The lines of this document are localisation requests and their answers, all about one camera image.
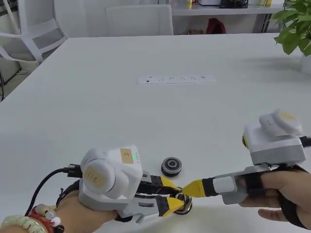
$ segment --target ball bearing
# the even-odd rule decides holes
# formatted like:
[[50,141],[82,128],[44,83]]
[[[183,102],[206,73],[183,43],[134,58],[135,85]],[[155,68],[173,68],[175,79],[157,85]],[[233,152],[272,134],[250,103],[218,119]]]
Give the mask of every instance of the ball bearing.
[[178,215],[186,215],[187,213],[189,213],[192,209],[192,197],[184,195],[182,193],[177,193],[175,198],[183,200],[185,202],[185,205],[182,208],[176,210],[175,213]]
[[162,173],[168,177],[177,176],[181,169],[181,161],[175,157],[166,158],[161,166]]

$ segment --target shelf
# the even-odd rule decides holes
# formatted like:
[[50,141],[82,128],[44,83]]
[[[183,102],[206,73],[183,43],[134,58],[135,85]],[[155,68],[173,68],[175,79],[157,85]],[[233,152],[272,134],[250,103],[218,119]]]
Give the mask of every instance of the shelf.
[[248,14],[274,14],[283,10],[283,4],[273,4],[270,7],[248,5],[248,8],[219,8],[218,6],[201,6],[195,4],[192,9],[186,6],[173,8],[173,16],[216,16],[216,15],[248,15]]

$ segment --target human hand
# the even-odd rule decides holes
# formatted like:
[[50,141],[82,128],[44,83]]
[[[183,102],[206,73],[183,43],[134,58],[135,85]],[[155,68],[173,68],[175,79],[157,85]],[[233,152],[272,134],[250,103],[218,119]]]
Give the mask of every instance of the human hand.
[[[240,203],[242,207],[280,208],[278,191],[297,205],[297,214],[301,223],[311,230],[311,174],[303,171],[268,172],[261,176],[266,196],[247,198]],[[268,220],[287,222],[282,210],[259,209],[258,214]]]
[[93,211],[83,206],[78,200],[78,193],[69,193],[56,209],[66,233],[92,233],[117,217],[116,211]]

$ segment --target bracelet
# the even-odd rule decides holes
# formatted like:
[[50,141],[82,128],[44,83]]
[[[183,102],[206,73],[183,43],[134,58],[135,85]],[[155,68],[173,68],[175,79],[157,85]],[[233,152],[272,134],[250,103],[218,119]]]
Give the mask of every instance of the bracelet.
[[22,227],[28,230],[29,233],[47,233],[36,220],[27,216],[8,216],[1,223],[1,229],[12,226]]
[[54,233],[53,227],[50,225],[50,222],[47,221],[45,218],[41,217],[39,214],[35,212],[35,209],[33,208],[31,212],[28,214],[28,217],[31,217],[38,222],[40,222],[48,231],[48,233]]
[[52,232],[64,233],[65,228],[63,225],[60,225],[61,219],[56,216],[55,209],[55,205],[40,204],[32,209],[31,216],[41,221],[44,225],[47,223],[50,224],[47,229],[51,229],[52,226]]

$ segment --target black cable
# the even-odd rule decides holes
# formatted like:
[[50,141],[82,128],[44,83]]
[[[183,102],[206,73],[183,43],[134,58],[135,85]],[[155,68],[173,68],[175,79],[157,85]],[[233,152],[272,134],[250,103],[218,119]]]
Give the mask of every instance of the black cable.
[[29,207],[28,207],[28,210],[26,211],[25,213],[25,216],[28,216],[29,212],[32,210],[32,208],[34,207],[34,204],[35,204],[35,199],[37,198],[38,196],[38,193],[40,191],[40,189],[42,188],[42,186],[45,184],[46,181],[48,181],[49,178],[51,178],[53,175],[56,175],[57,173],[68,173],[69,171],[69,168],[60,168],[60,169],[57,169],[53,172],[51,172],[49,175],[47,175],[42,181],[41,183],[39,184],[39,186],[37,187],[37,189],[35,190],[34,192],[34,195],[33,197],[31,198],[31,202],[29,204]]
[[4,100],[4,78],[0,72],[0,79],[1,79],[1,101]]

